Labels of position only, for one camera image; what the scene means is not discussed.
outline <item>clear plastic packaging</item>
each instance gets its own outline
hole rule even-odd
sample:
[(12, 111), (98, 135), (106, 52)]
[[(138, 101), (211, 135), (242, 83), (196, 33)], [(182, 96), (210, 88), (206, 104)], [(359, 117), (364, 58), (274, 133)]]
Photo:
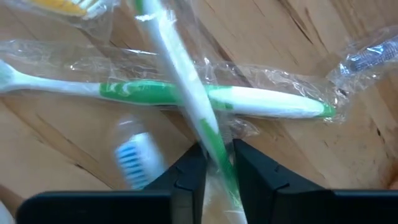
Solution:
[(171, 129), (173, 124), (169, 121), (153, 120), (159, 115), (158, 111), (139, 108), (120, 117), (114, 129), (106, 134), (109, 148), (114, 149), (109, 157), (119, 167), (124, 189), (143, 189), (193, 144), (177, 129)]
[(220, 85), (244, 92), (241, 101), (237, 99), (239, 92), (232, 92), (234, 113), (267, 119), (320, 119), (328, 123), (340, 123), (346, 118), (349, 98), (325, 78), (231, 62), (219, 62), (208, 69)]
[(206, 155), (216, 166), (222, 189), (228, 194), (227, 202), (233, 209), (242, 208), (237, 177), (231, 152), (226, 145), (231, 142), (228, 129), (221, 129), (226, 113), (217, 116), (213, 110), (228, 111), (234, 106), (228, 102), (232, 95), (231, 87), (219, 86), (215, 74), (208, 72), (206, 52), (196, 54), (200, 65), (204, 65), (204, 78), (200, 78), (194, 57), (187, 49), (187, 42), (179, 30), (180, 16), (174, 1), (128, 1), (135, 9), (135, 18), (148, 36), (149, 44), (159, 54), (159, 68), (175, 83), (175, 93), (181, 99), (185, 119), (190, 123)]
[(353, 42), (327, 78), (346, 94), (365, 90), (398, 68), (398, 27), (385, 27)]
[(119, 0), (3, 0), (8, 6), (81, 28), (102, 41), (111, 37), (113, 9)]
[[(13, 79), (5, 79), (0, 85), (0, 93), (3, 94), (28, 93), (43, 97), (55, 92), (127, 102), (129, 105), (152, 105), (162, 110), (175, 109), (179, 105), (170, 99), (174, 95), (167, 87), (172, 83), (158, 71), (157, 56), (153, 53), (108, 46), (10, 40), (0, 42), (0, 60), (5, 61), (1, 65), (3, 69), (12, 70), (10, 65), (18, 72), (29, 75), (6, 73)], [(123, 91), (123, 87), (128, 87), (128, 91)], [(169, 98), (164, 95), (167, 90)], [(221, 125), (226, 129), (232, 127), (234, 138), (259, 132), (254, 125), (237, 117), (228, 117)]]

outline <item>wood grain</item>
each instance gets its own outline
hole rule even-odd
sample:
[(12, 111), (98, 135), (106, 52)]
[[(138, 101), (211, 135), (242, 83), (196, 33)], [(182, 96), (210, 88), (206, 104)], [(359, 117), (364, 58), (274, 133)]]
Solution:
[[(324, 77), (348, 43), (397, 24), (397, 8), (395, 0), (197, 0), (197, 20), (184, 14), (180, 29), (196, 60)], [(0, 18), (0, 40), (97, 43), (78, 29), (6, 6), (0, 6)], [(141, 34), (125, 5), (115, 10), (111, 45), (152, 50)], [(386, 188), (398, 165), (397, 86), (390, 75), (353, 97), (343, 124), (249, 118), (262, 133), (245, 140), (325, 187)], [(119, 124), (130, 116), (140, 117), (171, 149), (169, 163), (195, 140), (173, 112), (45, 93), (3, 97), (0, 184), (22, 198), (44, 190), (124, 188), (111, 154), (128, 138), (131, 130), (120, 133)]]

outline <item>plastic bag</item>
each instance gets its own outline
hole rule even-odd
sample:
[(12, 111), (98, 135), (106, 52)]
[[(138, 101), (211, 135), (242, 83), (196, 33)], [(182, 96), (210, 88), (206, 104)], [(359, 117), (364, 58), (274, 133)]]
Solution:
[(71, 0), (3, 0), (8, 6), (29, 11), (34, 14), (51, 17), (52, 19), (81, 28), (102, 41), (111, 37), (113, 25), (113, 8), (119, 0), (80, 1)]
[[(19, 72), (46, 78), (46, 82), (30, 79), (30, 82), (25, 82), (23, 86), (16, 86), (15, 83), (6, 85), (7, 87), (0, 90), (1, 93), (22, 90), (11, 93), (15, 95), (28, 91), (30, 95), (42, 96), (44, 94), (42, 91), (31, 90), (45, 90), (122, 101), (140, 106), (147, 103), (146, 105), (155, 105), (163, 110), (175, 109), (178, 105), (171, 104), (167, 100), (173, 101), (173, 99), (165, 97), (173, 97), (172, 92), (163, 94), (171, 83), (168, 77), (156, 68), (157, 56), (153, 53), (108, 46), (94, 47), (62, 42), (10, 40), (0, 42), (1, 59)], [(50, 80), (62, 80), (68, 83)], [(126, 82), (135, 82), (137, 85), (123, 85)], [(122, 91), (127, 86), (131, 91), (130, 94)], [(154, 94), (152, 90), (159, 91), (159, 94)], [(142, 99), (135, 98), (134, 95), (139, 93), (148, 93), (148, 95)], [(241, 118), (230, 118), (222, 125), (228, 129), (233, 127), (234, 138), (256, 135), (259, 132), (254, 125)]]
[[(215, 115), (213, 109), (230, 110), (229, 92), (224, 92), (217, 84), (214, 73), (205, 72), (200, 79), (192, 56), (188, 53), (187, 44), (183, 41), (182, 32), (177, 23), (180, 16), (173, 8), (173, 1), (129, 1), (136, 11), (136, 20), (142, 26), (142, 32), (147, 34), (149, 43), (159, 53), (159, 68), (175, 83), (175, 93), (181, 99), (185, 119), (190, 123), (202, 148), (205, 149), (219, 170), (223, 190), (228, 193), (227, 201), (232, 207), (242, 208), (238, 181), (229, 152), (225, 145), (232, 138), (228, 129), (220, 129), (224, 122), (221, 113)], [(205, 52), (199, 51), (207, 67)], [(221, 98), (211, 96), (211, 92), (221, 91)]]
[[(90, 66), (95, 65), (94, 72), (99, 75), (91, 75), (91, 77), (89, 75), (84, 82), (126, 82), (139, 78), (164, 81), (165, 87), (170, 82), (164, 71), (157, 68), (156, 61), (159, 56), (139, 50), (14, 40), (2, 42), (0, 52), (10, 56), (15, 55), (13, 57), (28, 57), (34, 63), (54, 63), (52, 66), (56, 67), (67, 67), (68, 65), (60, 65), (57, 60), (59, 61), (59, 57), (70, 57), (72, 58), (72, 61), (69, 62), (72, 63), (71, 69), (76, 72), (79, 70), (89, 72)], [(95, 52), (103, 52), (106, 56), (95, 57)], [(274, 93), (287, 98), (298, 97), (304, 101), (309, 99), (314, 102), (312, 100), (315, 100), (315, 103), (321, 107), (331, 105), (336, 114), (320, 118), (325, 121), (342, 121), (345, 117), (345, 105), (349, 103), (344, 93), (324, 78), (294, 75), (262, 66), (233, 65), (230, 62), (220, 62), (209, 66), (197, 65), (196, 69), (203, 82), (217, 80), (217, 85), (209, 84), (205, 88), (218, 111), (257, 118), (309, 118), (313, 116), (310, 110), (303, 113), (303, 111), (306, 112), (305, 104), (298, 104), (294, 108), (294, 105), (288, 104), (291, 100), (284, 105), (282, 97), (268, 97), (271, 95), (270, 93)], [(93, 80), (98, 77), (102, 77), (102, 81)], [(119, 100), (129, 101), (128, 98), (121, 99), (121, 97)], [(162, 108), (167, 108), (165, 104), (161, 105)]]
[[(173, 4), (183, 4), (183, 1), (164, 2), (166, 7), (172, 9)], [(196, 25), (196, 29), (192, 28), (195, 26), (190, 23), (195, 23), (195, 18), (186, 16), (192, 10), (183, 6), (178, 8), (184, 11), (167, 10), (163, 15), (164, 20), (168, 19), (171, 24), (175, 24), (182, 39), (189, 43), (187, 50), (197, 63), (202, 82), (217, 82), (222, 86), (222, 90), (214, 90), (209, 96), (211, 100), (224, 103), (228, 112), (257, 118), (320, 118), (327, 122), (344, 121), (349, 100), (328, 80), (289, 74), (276, 68), (234, 65), (231, 62), (212, 60), (214, 57), (211, 53), (208, 54), (206, 43), (201, 41), (203, 36), (199, 34), (200, 25)], [(183, 18), (182, 22), (176, 19), (179, 17)], [(137, 20), (142, 21), (144, 26), (150, 23), (148, 18), (151, 16), (137, 16)]]
[(327, 78), (347, 94), (365, 90), (398, 68), (398, 27), (385, 27), (353, 42)]
[(107, 133), (109, 147), (123, 176), (124, 189), (142, 190), (162, 175), (191, 144), (170, 129), (169, 121), (154, 121), (159, 112), (139, 108), (139, 113), (125, 114)]

